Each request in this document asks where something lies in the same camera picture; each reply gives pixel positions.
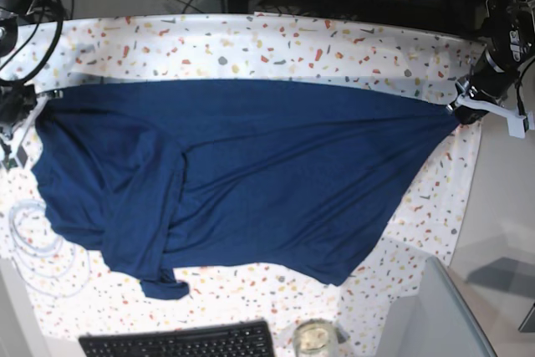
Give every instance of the black keyboard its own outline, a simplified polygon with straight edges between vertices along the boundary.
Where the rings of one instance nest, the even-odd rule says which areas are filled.
[[[87,357],[274,357],[266,322],[79,339]]]

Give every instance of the table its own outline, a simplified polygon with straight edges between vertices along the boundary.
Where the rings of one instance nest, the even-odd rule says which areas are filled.
[[[30,29],[21,30],[20,43]],[[28,61],[37,63],[53,32],[53,24],[43,25],[3,77],[30,70]],[[92,19],[65,24],[59,47],[35,84],[45,91],[130,80],[295,79],[445,105],[456,96],[455,79],[468,73],[482,50],[480,43],[436,33],[292,16]],[[480,134],[481,127],[472,125],[445,139],[414,179],[375,250],[339,288],[261,263],[177,269],[176,276],[186,278],[191,294],[177,301],[151,300],[136,280],[111,273],[99,252],[68,244],[50,258],[25,260],[49,276],[66,272],[61,280],[37,276],[14,252],[8,228],[13,206],[39,199],[28,170],[0,171],[0,257],[19,261],[48,336],[76,339],[87,333],[173,330],[264,318],[278,355],[285,356],[293,355],[291,337],[300,322],[324,318],[350,335],[341,346],[345,355],[371,355],[390,304],[417,291],[427,256],[436,255],[446,265],[451,261]],[[24,146],[33,164],[41,151],[34,131]],[[35,244],[46,244],[50,232],[44,227],[46,222],[36,217],[21,231]]]

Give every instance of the white cable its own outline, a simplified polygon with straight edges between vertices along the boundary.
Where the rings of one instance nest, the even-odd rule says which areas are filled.
[[[44,217],[45,209],[46,206],[44,205],[44,203],[36,200],[20,201],[11,208],[11,211],[9,212],[8,222],[9,231],[11,232],[13,239],[13,263],[15,264],[15,268],[17,269],[18,275],[21,277],[21,279],[26,283],[28,287],[30,287],[35,292],[53,298],[71,298],[79,294],[82,290],[84,290],[87,283],[89,283],[91,267],[89,253],[87,251],[84,250],[86,261],[85,263],[82,262],[82,264],[84,264],[85,268],[87,268],[88,270],[87,278],[84,280],[80,287],[76,287],[76,290],[71,293],[53,294],[43,291],[42,289],[37,288],[36,286],[31,284],[23,275],[23,270],[21,269],[22,267],[24,267],[37,278],[59,283],[62,278],[72,272],[73,266],[77,261],[77,255],[79,254],[77,252],[77,247],[74,244],[67,243],[61,236],[57,234],[53,235],[53,240],[49,244],[45,244],[41,247],[33,245],[32,241],[22,235],[21,227],[24,225],[25,221],[27,221],[29,218],[36,219],[36,217]],[[38,270],[36,270],[35,267],[33,267],[30,263],[26,261],[27,258],[33,258],[34,260],[45,261],[49,265],[53,266],[54,263],[56,263],[54,259],[62,251],[65,245],[68,245],[70,247],[70,260],[67,267],[59,273],[40,273],[38,272]]]

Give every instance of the blue t-shirt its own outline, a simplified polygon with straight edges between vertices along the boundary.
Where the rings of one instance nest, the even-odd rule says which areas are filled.
[[[66,89],[38,118],[33,172],[54,231],[142,281],[277,263],[340,285],[457,126],[443,106],[260,80]]]

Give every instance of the gray floor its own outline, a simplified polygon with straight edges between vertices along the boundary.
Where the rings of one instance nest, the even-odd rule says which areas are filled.
[[[69,7],[70,0],[64,0]],[[174,0],[76,0],[75,18],[181,13]],[[217,0],[195,0],[219,13]],[[535,109],[534,74],[527,76]],[[518,325],[535,299],[535,133],[508,136],[505,121],[487,117],[481,151],[451,273],[500,356],[533,357],[535,335]],[[50,340],[54,356],[72,355]]]

